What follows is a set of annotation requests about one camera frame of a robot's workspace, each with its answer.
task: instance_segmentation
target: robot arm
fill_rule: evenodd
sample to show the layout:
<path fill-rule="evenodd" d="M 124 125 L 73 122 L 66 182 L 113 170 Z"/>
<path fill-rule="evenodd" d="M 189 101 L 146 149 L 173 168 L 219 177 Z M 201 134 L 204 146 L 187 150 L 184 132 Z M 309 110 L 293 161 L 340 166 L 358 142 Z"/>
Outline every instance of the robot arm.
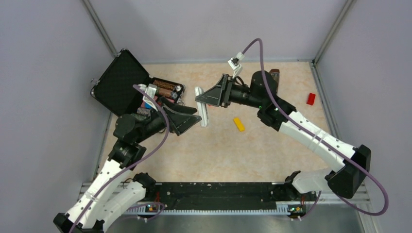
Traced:
<path fill-rule="evenodd" d="M 265 72 L 265 74 L 266 77 L 273 77 L 272 79 L 268 78 L 269 89 L 274 94 L 276 102 L 291 119 L 311 131 L 321 140 L 334 145 L 341 153 L 369 171 L 371 151 L 366 146 L 361 145 L 356 148 L 338 140 L 311 123 L 293 105 L 277 96 L 279 70 L 275 69 L 271 73 Z M 316 137 L 310 136 L 284 117 L 269 99 L 261 71 L 253 74 L 250 86 L 237 84 L 238 78 L 238 76 L 233 77 L 223 74 L 218 83 L 205 93 L 197 96 L 196 101 L 224 108 L 228 107 L 231 102 L 258 108 L 257 116 L 265 125 L 304 144 L 320 156 L 330 167 L 314 172 L 294 172 L 287 178 L 287 181 L 292 182 L 300 193 L 332 190 L 341 197 L 352 198 L 365 175 L 320 143 Z"/>
<path fill-rule="evenodd" d="M 193 115 L 196 112 L 195 108 L 173 104 L 164 97 L 159 98 L 158 104 L 166 112 L 171 133 L 180 135 L 201 120 L 200 116 Z M 146 148 L 139 143 L 165 127 L 164 118 L 155 109 L 147 119 L 134 114 L 120 116 L 113 133 L 118 140 L 101 172 L 72 208 L 66 213 L 59 213 L 54 218 L 53 222 L 60 232 L 70 231 L 73 223 L 91 200 L 92 205 L 82 215 L 73 233 L 102 233 L 130 206 L 143 199 L 147 189 L 154 185 L 155 181 L 147 174 L 140 173 L 133 178 L 126 189 L 109 200 L 116 187 L 129 177 L 134 167 L 112 180 L 98 196 L 96 193 L 114 175 L 139 161 L 146 151 Z"/>

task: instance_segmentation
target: yellow block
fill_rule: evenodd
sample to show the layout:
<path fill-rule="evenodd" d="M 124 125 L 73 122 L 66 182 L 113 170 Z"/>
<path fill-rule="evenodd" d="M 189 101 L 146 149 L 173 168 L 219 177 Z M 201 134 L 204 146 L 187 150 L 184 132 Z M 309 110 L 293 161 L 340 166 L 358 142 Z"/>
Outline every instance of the yellow block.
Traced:
<path fill-rule="evenodd" d="M 240 121 L 239 118 L 235 118 L 235 119 L 233 119 L 233 121 L 235 122 L 235 124 L 238 127 L 240 132 L 244 131 L 244 126 L 243 126 L 243 124 L 242 124 L 242 122 Z"/>

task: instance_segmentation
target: lavender wall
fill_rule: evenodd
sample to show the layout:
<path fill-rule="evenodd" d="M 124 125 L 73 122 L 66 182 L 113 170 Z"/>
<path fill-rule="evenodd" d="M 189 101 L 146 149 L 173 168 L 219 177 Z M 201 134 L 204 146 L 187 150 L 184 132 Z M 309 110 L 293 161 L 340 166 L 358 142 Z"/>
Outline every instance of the lavender wall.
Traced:
<path fill-rule="evenodd" d="M 359 0 L 319 64 L 342 138 L 372 150 L 371 172 L 389 193 L 383 232 L 410 228 L 412 1 Z M 367 181 L 376 211 L 378 188 Z"/>
<path fill-rule="evenodd" d="M 81 1 L 0 3 L 0 232 L 58 232 L 98 159 L 112 61 Z"/>
<path fill-rule="evenodd" d="M 267 60 L 313 59 L 345 0 L 92 0 L 143 63 L 227 61 L 261 37 Z M 247 59 L 257 60 L 258 49 Z"/>

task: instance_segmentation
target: red lego brick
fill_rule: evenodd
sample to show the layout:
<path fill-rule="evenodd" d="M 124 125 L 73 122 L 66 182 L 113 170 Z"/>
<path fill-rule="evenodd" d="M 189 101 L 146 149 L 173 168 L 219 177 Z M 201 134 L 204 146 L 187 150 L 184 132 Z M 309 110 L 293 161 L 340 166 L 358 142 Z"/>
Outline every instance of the red lego brick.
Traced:
<path fill-rule="evenodd" d="M 309 105 L 313 105 L 313 103 L 315 103 L 315 97 L 315 94 L 309 93 L 308 101 L 306 103 Z"/>

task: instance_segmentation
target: marble-patterned mat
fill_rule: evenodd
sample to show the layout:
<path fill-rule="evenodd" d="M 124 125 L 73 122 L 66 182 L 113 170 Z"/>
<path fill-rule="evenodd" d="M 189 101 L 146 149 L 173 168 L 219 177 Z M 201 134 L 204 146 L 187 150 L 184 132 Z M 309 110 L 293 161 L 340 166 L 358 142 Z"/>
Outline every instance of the marble-patterned mat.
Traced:
<path fill-rule="evenodd" d="M 259 63 L 242 63 L 241 77 L 249 84 Z M 211 88 L 222 73 L 233 71 L 227 63 L 144 65 L 148 72 L 162 79 L 186 85 L 183 98 L 196 107 L 194 87 Z M 280 70 L 278 95 L 293 104 L 306 118 L 328 131 L 319 96 L 307 105 L 309 92 L 317 94 L 308 63 L 265 63 L 265 69 Z M 326 164 L 294 139 L 265 126 L 257 109 L 231 104 L 228 108 L 208 107 L 209 126 L 193 126 L 181 136 L 169 134 L 164 146 L 135 168 L 148 172 L 160 182 L 270 182 L 283 181 L 296 170 L 316 170 Z M 239 117 L 245 131 L 239 132 L 233 118 Z M 116 117 L 113 117 L 101 165 L 111 151 Z M 151 151 L 164 134 L 156 134 L 141 145 Z"/>

